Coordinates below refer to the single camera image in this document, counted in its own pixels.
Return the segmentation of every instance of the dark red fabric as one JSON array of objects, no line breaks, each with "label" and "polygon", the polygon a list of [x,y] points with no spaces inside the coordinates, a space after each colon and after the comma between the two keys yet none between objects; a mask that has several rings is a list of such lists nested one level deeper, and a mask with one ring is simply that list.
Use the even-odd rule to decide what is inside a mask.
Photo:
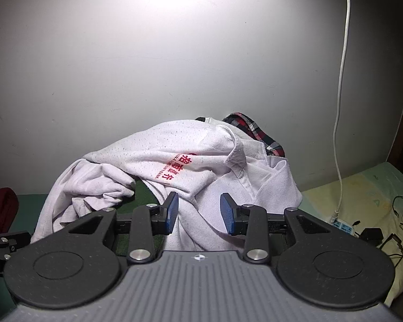
[{"label": "dark red fabric", "polygon": [[0,233],[9,231],[18,212],[18,206],[18,198],[12,189],[0,189]]}]

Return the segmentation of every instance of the white power cord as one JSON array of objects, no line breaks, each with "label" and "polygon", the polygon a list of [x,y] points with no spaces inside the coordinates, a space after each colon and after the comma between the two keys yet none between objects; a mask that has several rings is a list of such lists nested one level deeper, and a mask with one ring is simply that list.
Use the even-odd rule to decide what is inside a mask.
[{"label": "white power cord", "polygon": [[346,50],[348,48],[348,32],[349,32],[349,17],[351,15],[351,0],[346,0],[346,21],[345,21],[345,35],[343,37],[343,49],[342,49],[342,60],[340,61],[340,71],[339,71],[339,85],[337,89],[337,111],[336,111],[336,121],[334,122],[333,129],[333,152],[334,152],[334,163],[336,164],[337,176],[339,177],[340,183],[340,198],[339,204],[337,205],[336,210],[331,216],[329,223],[332,224],[339,216],[340,206],[342,205],[343,198],[343,184],[342,177],[340,176],[339,164],[337,163],[337,151],[336,151],[336,132],[337,126],[339,124],[339,116],[340,116],[340,99],[342,95],[342,80],[343,80],[343,68],[345,67],[345,58],[346,58]]}]

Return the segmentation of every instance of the plaid shirt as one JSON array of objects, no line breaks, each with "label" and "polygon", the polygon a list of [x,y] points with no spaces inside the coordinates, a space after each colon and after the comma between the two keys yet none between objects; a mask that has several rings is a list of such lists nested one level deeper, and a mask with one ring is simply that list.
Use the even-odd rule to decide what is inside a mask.
[{"label": "plaid shirt", "polygon": [[283,158],[285,157],[285,151],[282,146],[265,134],[248,116],[235,112],[228,115],[225,119],[223,119],[223,121],[236,126],[238,129],[248,134],[251,138],[258,140],[259,142],[263,142],[268,155],[275,155]]}]

